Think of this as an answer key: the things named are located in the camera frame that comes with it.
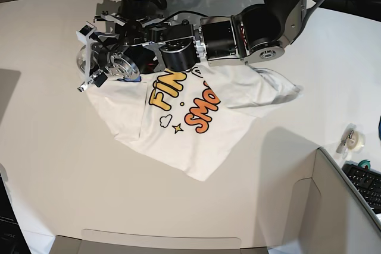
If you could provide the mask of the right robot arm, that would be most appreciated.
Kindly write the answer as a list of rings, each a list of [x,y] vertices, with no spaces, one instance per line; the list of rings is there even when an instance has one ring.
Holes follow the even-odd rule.
[[[94,16],[93,21],[113,22],[120,27],[135,21],[146,24],[162,19],[166,9],[167,0],[121,0],[116,12],[102,11],[100,15]]]

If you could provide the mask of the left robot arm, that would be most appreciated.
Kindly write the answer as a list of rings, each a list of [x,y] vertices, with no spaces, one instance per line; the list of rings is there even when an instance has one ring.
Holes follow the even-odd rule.
[[[166,0],[121,0],[118,12],[102,12],[95,21],[113,23],[111,33],[86,23],[77,38],[83,48],[77,66],[83,74],[79,91],[102,86],[110,77],[134,81],[142,74],[182,72],[196,63],[251,64],[281,57],[303,32],[323,0],[264,0],[231,16],[200,15],[199,25],[176,24],[164,10]]]

